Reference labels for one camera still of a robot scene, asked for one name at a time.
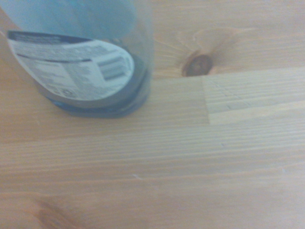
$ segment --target wooden plank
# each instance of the wooden plank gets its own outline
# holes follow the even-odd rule
[[[156,77],[181,77],[196,50],[211,74],[304,66],[303,1],[153,0]]]
[[[119,120],[65,115],[4,69],[2,228],[304,227],[304,68],[154,80]]]

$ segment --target blue plastic bottle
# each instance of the blue plastic bottle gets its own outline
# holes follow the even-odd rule
[[[12,53],[41,94],[84,117],[128,115],[147,99],[153,33],[145,0],[0,0],[20,31]]]

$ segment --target wooden table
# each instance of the wooden table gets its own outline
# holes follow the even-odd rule
[[[1,38],[1,229],[304,228],[305,4],[152,6],[151,97],[122,119],[54,107]],[[196,50],[214,68],[182,78]]]

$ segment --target wood knot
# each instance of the wood knot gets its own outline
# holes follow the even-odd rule
[[[183,76],[207,75],[213,67],[213,61],[210,56],[201,54],[198,51],[193,53],[182,70]]]

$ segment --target light wood board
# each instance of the light wood board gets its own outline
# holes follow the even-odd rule
[[[152,94],[115,120],[54,107],[0,36],[0,228],[303,229],[304,6],[153,0]]]
[[[305,68],[154,80],[118,120],[0,69],[1,228],[304,227]]]

